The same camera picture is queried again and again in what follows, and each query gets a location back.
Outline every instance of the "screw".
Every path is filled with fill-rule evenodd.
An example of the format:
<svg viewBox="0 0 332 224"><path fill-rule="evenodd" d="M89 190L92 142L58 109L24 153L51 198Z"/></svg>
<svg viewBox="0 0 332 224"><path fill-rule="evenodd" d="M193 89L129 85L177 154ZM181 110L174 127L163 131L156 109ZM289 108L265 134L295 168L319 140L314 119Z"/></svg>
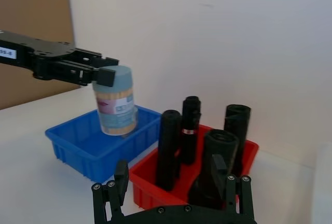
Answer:
<svg viewBox="0 0 332 224"><path fill-rule="evenodd" d="M163 207L158 208L158 213L162 214L165 212L165 209Z"/></svg>
<svg viewBox="0 0 332 224"><path fill-rule="evenodd" d="M110 181L108 184L107 184L109 187L113 187L115 185L115 182L114 181Z"/></svg>
<svg viewBox="0 0 332 224"><path fill-rule="evenodd" d="M191 207L189 205L185 206L185 211L186 212L190 212L191 211Z"/></svg>
<svg viewBox="0 0 332 224"><path fill-rule="evenodd" d="M100 184L96 184L95 186L93 186L93 189L95 190L100 189Z"/></svg>

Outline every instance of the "white wall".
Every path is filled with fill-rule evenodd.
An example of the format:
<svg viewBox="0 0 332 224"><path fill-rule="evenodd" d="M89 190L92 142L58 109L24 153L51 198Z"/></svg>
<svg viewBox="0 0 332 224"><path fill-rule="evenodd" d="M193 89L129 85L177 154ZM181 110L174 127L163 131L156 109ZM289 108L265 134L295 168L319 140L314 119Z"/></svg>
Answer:
<svg viewBox="0 0 332 224"><path fill-rule="evenodd" d="M79 47L134 73L135 101L163 111L188 95L202 123L253 109L249 139L314 166L331 141L332 0L71 0Z"/></svg>

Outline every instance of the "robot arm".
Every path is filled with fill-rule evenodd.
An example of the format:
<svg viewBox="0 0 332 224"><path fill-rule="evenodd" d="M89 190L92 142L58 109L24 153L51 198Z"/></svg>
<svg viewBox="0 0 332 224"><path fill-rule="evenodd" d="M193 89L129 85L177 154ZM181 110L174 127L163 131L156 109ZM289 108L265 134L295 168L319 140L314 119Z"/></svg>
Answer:
<svg viewBox="0 0 332 224"><path fill-rule="evenodd" d="M0 63L32 70L41 80L61 80L82 86L97 81L112 87L115 71L104 66L119 61L102 58L100 53L75 48L70 43L44 41L0 31Z"/></svg>

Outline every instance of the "red plastic bin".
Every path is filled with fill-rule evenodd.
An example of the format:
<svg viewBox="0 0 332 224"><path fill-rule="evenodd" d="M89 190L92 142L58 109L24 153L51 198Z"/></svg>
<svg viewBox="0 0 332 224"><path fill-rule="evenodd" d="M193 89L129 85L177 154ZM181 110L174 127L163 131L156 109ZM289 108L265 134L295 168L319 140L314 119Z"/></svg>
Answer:
<svg viewBox="0 0 332 224"><path fill-rule="evenodd" d="M202 156L204 134L210 129L210 127L200 125L197 158ZM256 143L246 141L243 155L243 175L249 174L258 149L259 146ZM187 204L187 193L200 172L201 159L196 159L193 165L181 164L180 179L176 181L172 191L165 191L155 185L157 155L158 151L155 149L129 170L130 180L133 182L134 202L143 209Z"/></svg>

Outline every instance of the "white table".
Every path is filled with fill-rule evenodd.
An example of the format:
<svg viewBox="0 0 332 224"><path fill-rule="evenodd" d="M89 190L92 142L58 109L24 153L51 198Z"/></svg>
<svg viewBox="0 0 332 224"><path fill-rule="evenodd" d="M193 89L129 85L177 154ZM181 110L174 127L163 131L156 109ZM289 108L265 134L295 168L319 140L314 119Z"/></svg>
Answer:
<svg viewBox="0 0 332 224"><path fill-rule="evenodd" d="M93 223L92 182L55 158L44 132L95 107L85 87L0 111L0 223ZM260 151L251 172L256 221L310 223L313 172ZM122 211L140 211L131 183Z"/></svg>

